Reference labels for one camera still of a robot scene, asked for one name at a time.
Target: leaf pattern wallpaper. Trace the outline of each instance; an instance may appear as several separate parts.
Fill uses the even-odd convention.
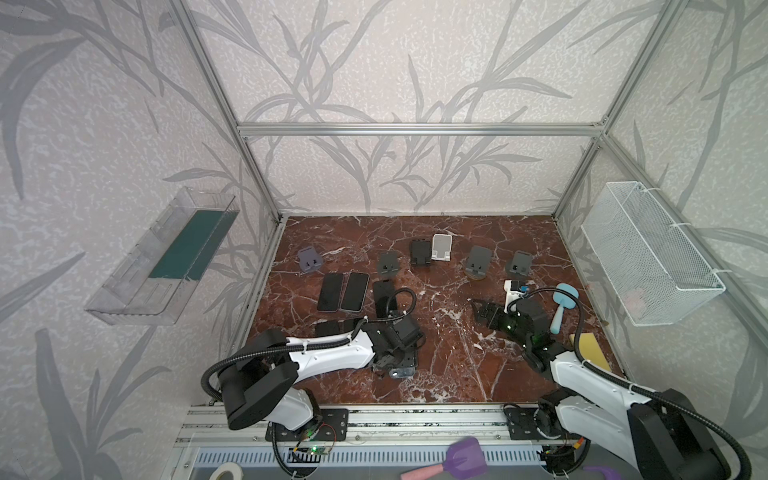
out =
[[[190,6],[240,122],[593,122],[607,110],[661,3]],[[563,190],[588,142],[249,140],[273,196],[295,214],[550,214],[553,192]]]
[[[764,0],[689,2],[611,130],[764,306],[767,9]],[[624,367],[637,382],[685,392],[743,443],[755,472],[768,471],[764,347],[721,298],[673,326],[633,326],[581,233],[605,182],[619,180],[610,155],[598,156],[559,225]]]
[[[156,478],[275,230],[163,2],[0,3],[0,478]],[[83,309],[182,186],[240,215],[174,326]]]

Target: purple object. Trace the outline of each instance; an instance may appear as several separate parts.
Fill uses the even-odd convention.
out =
[[[442,467],[458,480],[466,480],[488,471],[485,454],[475,437],[469,437],[449,446]]]
[[[609,467],[584,467],[587,472],[600,472],[605,480],[621,480],[619,472]]]

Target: spatula handle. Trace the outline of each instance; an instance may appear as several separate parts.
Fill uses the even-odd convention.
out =
[[[426,480],[427,478],[434,477],[438,473],[442,473],[442,463],[406,472],[400,475],[400,480]]]

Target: purple shovel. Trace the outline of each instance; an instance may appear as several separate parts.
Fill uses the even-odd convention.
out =
[[[469,437],[449,446],[443,463],[406,472],[400,475],[400,480],[426,480],[440,472],[448,472],[453,478],[466,480],[487,471],[488,466],[485,464],[480,442],[475,437]]]

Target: yellow sponge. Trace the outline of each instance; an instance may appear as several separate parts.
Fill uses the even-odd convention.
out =
[[[573,343],[574,335],[571,334],[570,338],[571,343]],[[605,355],[603,355],[603,351],[601,350],[600,345],[598,344],[598,339],[595,338],[594,333],[581,334],[581,337],[579,337],[579,351],[585,359],[591,360],[596,366],[599,366],[608,372],[611,371],[611,367],[608,366],[608,361],[605,359]]]

